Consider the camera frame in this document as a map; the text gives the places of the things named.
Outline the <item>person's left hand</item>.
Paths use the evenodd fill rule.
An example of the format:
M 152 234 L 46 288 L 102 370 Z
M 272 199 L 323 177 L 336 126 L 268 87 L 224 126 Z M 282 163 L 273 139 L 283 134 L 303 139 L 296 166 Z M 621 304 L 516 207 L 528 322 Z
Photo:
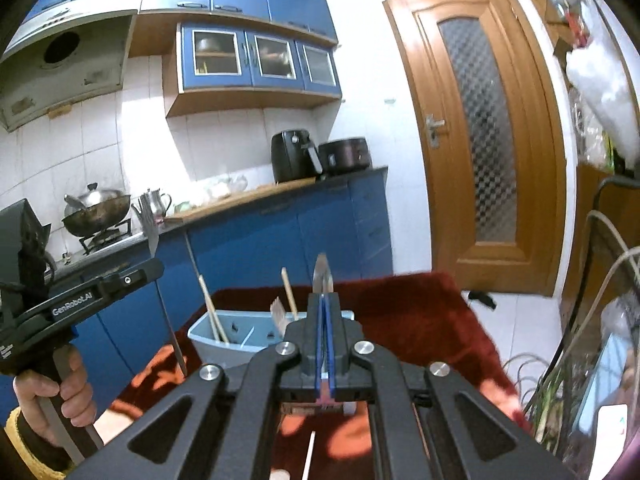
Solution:
M 67 359 L 70 374 L 60 384 L 33 370 L 26 370 L 13 379 L 14 393 L 26 424 L 55 448 L 58 448 L 58 440 L 40 408 L 39 398 L 59 396 L 63 400 L 62 414 L 74 427 L 91 426 L 96 420 L 96 402 L 93 401 L 93 390 L 79 351 L 72 344 L 61 351 Z

